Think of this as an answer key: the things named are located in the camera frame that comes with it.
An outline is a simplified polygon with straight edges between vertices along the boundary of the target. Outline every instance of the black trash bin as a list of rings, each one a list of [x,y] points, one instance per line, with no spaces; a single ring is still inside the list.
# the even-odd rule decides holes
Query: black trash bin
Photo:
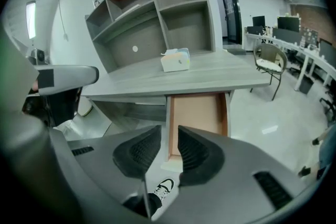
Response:
[[[307,94],[310,90],[310,88],[313,86],[314,82],[308,78],[306,75],[303,77],[303,80],[301,82],[300,86],[300,92]]]

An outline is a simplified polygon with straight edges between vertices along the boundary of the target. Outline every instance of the person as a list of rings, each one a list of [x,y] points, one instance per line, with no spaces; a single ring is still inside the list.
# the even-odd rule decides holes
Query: person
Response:
[[[312,141],[314,146],[322,142],[319,152],[319,162],[311,167],[303,167],[298,173],[299,177],[313,174],[316,179],[319,179],[325,168],[330,165],[336,153],[336,124],[330,126],[319,137]]]
[[[169,195],[169,193],[174,188],[174,180],[167,178],[163,180],[158,186],[155,188],[153,193],[148,193],[149,199],[149,210],[151,217],[156,213],[156,211],[162,207],[162,201]],[[127,203],[132,204],[137,198],[130,198]],[[144,199],[142,198],[138,204],[136,204],[133,208],[130,208],[132,211],[144,216],[147,216],[146,206]]]

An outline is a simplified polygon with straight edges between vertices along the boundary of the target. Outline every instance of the ceiling light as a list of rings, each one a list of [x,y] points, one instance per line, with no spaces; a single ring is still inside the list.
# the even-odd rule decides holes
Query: ceiling light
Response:
[[[27,30],[29,39],[32,39],[36,36],[35,33],[35,10],[36,2],[31,1],[26,4],[26,19],[27,19]]]

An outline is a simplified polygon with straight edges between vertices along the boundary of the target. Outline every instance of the chair cushion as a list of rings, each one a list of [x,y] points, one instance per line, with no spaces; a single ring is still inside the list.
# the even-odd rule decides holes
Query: chair cushion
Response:
[[[257,60],[257,65],[259,65],[260,67],[266,68],[268,70],[272,70],[275,72],[281,72],[281,67],[278,66],[276,63],[264,60],[264,59],[258,59]]]

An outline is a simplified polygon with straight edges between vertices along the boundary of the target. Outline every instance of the doorway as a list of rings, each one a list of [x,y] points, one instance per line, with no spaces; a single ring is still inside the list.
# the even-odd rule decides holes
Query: doorway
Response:
[[[243,33],[238,0],[221,0],[224,12],[221,9],[220,0],[217,1],[221,13],[223,45],[241,44]]]

